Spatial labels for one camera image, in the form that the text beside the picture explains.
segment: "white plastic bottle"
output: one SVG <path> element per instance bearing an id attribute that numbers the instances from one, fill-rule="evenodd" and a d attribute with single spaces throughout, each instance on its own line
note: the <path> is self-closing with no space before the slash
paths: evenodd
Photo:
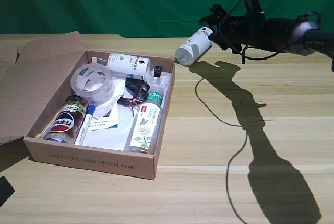
<path id="1" fill-rule="evenodd" d="M 159 133 L 164 89 L 161 87 L 161 68 L 155 67 L 150 89 L 143 104 L 138 108 L 124 151 L 152 154 Z"/>
<path id="2" fill-rule="evenodd" d="M 200 28 L 176 49 L 176 60 L 184 66 L 191 65 L 211 46 L 212 42 L 208 39 L 208 36 L 212 33 L 213 31 L 208 27 Z"/>
<path id="3" fill-rule="evenodd" d="M 105 65 L 113 75 L 133 79 L 147 80 L 154 69 L 149 58 L 122 53 L 111 53 L 107 61 L 93 57 L 92 62 Z"/>

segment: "black bottle cap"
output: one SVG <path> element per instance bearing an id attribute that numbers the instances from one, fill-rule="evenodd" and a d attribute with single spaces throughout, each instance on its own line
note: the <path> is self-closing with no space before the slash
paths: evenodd
<path id="1" fill-rule="evenodd" d="M 160 77 L 161 72 L 162 72 L 162 67 L 161 66 L 155 66 L 153 71 L 154 71 L 154 77 Z"/>

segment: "white plastic container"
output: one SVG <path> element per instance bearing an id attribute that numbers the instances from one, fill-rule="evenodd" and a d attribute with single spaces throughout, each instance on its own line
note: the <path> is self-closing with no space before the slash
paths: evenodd
<path id="1" fill-rule="evenodd" d="M 91 63 L 78 68 L 71 78 L 73 91 L 91 105 L 107 102 L 114 93 L 110 70 L 104 65 Z"/>
<path id="2" fill-rule="evenodd" d="M 116 73 L 126 74 L 127 78 L 147 80 L 153 64 L 150 59 L 122 53 L 111 53 L 107 68 Z"/>
<path id="3" fill-rule="evenodd" d="M 213 31 L 208 27 L 200 28 L 176 49 L 176 60 L 184 66 L 191 65 L 211 46 L 212 42 L 208 39 L 208 36 L 212 33 Z"/>

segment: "cardboard box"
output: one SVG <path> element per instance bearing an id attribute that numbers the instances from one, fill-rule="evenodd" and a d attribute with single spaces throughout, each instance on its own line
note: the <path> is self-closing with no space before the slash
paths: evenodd
<path id="1" fill-rule="evenodd" d="M 0 79 L 14 66 L 17 58 L 17 47 L 8 45 L 0 49 Z"/>
<path id="2" fill-rule="evenodd" d="M 69 145 L 35 138 L 66 97 L 73 94 L 70 78 L 74 71 L 90 63 L 93 56 L 107 59 L 110 53 L 85 50 L 78 32 L 29 42 L 15 66 L 0 80 L 0 140 L 24 136 L 23 141 L 37 162 L 154 179 L 174 84 L 173 58 L 132 53 L 150 58 L 154 65 L 162 66 L 164 72 L 170 72 L 172 77 L 153 154 Z"/>

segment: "blue marker cap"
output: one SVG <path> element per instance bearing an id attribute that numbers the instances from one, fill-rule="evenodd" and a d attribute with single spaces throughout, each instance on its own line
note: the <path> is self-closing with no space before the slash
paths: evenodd
<path id="1" fill-rule="evenodd" d="M 90 105 L 87 110 L 87 114 L 93 115 L 95 112 L 95 105 Z"/>

